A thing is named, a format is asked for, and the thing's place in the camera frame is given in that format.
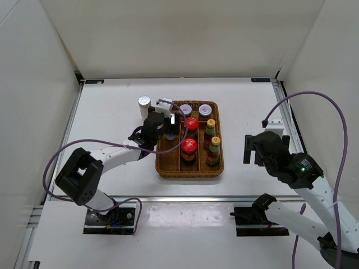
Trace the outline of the white-lid paste jar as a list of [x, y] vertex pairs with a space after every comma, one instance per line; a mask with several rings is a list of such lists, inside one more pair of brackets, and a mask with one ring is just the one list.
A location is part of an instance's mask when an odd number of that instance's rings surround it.
[[199, 106], [199, 121], [207, 121], [211, 118], [212, 107], [209, 104]]
[[192, 107], [189, 104], [182, 104], [179, 106], [180, 110], [179, 116], [180, 116], [180, 120], [184, 121], [184, 117], [188, 118], [191, 116], [192, 114]]

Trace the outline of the red-lid sauce jar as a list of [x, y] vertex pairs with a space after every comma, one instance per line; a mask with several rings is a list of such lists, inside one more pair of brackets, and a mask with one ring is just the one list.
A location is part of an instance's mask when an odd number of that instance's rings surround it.
[[197, 159], [197, 141], [193, 138], [186, 138], [181, 143], [181, 159], [184, 164], [192, 165]]
[[184, 123], [184, 128], [188, 128], [186, 138], [197, 140], [199, 121], [194, 117], [188, 117], [187, 123]]

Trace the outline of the silver-lid spice jar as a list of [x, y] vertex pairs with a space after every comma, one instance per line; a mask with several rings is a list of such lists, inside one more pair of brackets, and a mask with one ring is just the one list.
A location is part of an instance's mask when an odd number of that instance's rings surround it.
[[140, 114], [143, 120], [148, 117], [149, 108], [151, 107], [151, 99], [147, 95], [143, 95], [138, 99], [138, 105], [140, 108]]
[[166, 134], [165, 138], [168, 141], [174, 141], [177, 138], [177, 135], [176, 134]]

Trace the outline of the yellow-cap sauce bottle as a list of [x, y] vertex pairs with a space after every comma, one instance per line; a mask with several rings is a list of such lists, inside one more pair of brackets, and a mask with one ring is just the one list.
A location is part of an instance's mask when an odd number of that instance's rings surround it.
[[204, 132], [204, 140], [203, 140], [203, 146], [207, 150], [211, 144], [211, 139], [213, 136], [216, 135], [215, 130], [215, 120], [214, 119], [208, 119], [206, 122], [206, 128]]
[[218, 163], [220, 156], [220, 138], [214, 136], [211, 138], [211, 143], [207, 151], [206, 163], [209, 166], [214, 166]]

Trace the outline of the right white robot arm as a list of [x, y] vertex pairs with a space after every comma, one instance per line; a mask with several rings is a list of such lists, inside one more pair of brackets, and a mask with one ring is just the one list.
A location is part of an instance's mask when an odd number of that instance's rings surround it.
[[315, 247], [333, 268], [358, 268], [358, 221], [334, 200], [334, 191], [316, 161], [306, 153], [290, 153], [289, 139], [271, 131], [248, 134], [243, 162], [250, 163], [255, 152], [255, 164], [293, 189], [321, 221], [300, 215], [266, 193], [252, 204], [253, 220], [287, 228]]

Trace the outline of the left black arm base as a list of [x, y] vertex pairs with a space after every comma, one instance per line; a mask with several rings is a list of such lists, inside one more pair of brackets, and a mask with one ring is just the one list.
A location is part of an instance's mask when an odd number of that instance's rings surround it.
[[105, 215], [87, 210], [82, 233], [87, 235], [133, 235], [136, 209], [136, 203], [125, 203]]

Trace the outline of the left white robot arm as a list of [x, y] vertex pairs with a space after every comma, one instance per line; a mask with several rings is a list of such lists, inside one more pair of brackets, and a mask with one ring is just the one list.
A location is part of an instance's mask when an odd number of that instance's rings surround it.
[[116, 203], [99, 190], [101, 176], [120, 165], [139, 161], [149, 154], [159, 154], [156, 146], [161, 137], [180, 132], [180, 115], [171, 113], [174, 107], [171, 101], [159, 99], [149, 108], [143, 124], [122, 144], [95, 151], [77, 148], [57, 175], [56, 185], [72, 202], [93, 210], [105, 224], [115, 223], [118, 217]]

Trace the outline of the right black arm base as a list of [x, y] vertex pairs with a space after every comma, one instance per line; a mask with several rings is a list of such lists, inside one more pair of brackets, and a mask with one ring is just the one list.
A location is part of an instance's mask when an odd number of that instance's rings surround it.
[[268, 221], [252, 207], [235, 207], [229, 215], [234, 217], [237, 237], [289, 236], [288, 229]]

